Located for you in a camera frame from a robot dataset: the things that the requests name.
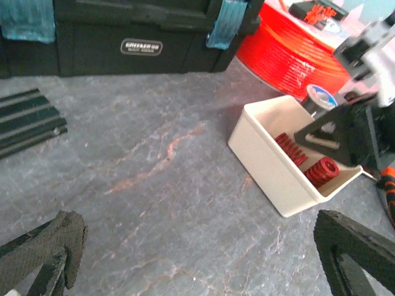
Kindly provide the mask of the black aluminium extrusion profile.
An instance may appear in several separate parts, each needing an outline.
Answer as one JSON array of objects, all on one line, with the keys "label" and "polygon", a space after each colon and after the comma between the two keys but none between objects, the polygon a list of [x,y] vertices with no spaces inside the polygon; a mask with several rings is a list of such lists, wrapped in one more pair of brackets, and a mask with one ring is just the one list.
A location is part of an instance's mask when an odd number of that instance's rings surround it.
[{"label": "black aluminium extrusion profile", "polygon": [[67,120],[39,89],[1,98],[1,158],[67,132]]}]

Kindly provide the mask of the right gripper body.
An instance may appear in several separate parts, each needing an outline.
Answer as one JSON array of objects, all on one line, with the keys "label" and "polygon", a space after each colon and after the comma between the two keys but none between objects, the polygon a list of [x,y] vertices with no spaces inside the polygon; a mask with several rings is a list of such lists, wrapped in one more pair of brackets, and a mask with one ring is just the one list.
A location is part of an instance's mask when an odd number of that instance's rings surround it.
[{"label": "right gripper body", "polygon": [[394,135],[389,133],[392,110],[378,106],[377,93],[349,102],[348,149],[352,165],[379,173],[394,161]]}]

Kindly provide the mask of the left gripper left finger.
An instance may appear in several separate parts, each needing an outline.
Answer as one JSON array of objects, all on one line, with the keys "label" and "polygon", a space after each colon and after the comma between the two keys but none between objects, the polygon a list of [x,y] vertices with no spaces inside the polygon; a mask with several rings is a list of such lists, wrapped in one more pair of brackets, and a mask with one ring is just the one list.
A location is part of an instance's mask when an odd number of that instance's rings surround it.
[{"label": "left gripper left finger", "polygon": [[75,212],[59,211],[47,223],[1,246],[1,295],[40,268],[28,295],[64,295],[76,281],[88,227]]}]

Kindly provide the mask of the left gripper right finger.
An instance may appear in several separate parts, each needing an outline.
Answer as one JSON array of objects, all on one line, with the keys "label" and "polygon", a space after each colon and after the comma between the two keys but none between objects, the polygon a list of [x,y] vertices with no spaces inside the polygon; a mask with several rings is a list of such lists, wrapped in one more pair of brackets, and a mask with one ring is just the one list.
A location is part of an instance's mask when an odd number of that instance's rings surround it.
[{"label": "left gripper right finger", "polygon": [[394,242],[333,210],[320,210],[314,241],[333,295],[375,295],[365,273],[394,293]]}]

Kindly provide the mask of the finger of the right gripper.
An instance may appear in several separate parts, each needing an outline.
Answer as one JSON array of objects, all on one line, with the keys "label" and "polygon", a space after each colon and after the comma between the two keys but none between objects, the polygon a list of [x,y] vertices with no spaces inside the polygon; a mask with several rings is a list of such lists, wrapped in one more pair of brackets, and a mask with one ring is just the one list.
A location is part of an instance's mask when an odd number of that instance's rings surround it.
[{"label": "finger of the right gripper", "polygon": [[352,144],[351,105],[340,105],[294,133],[297,144],[347,167],[360,164]]}]

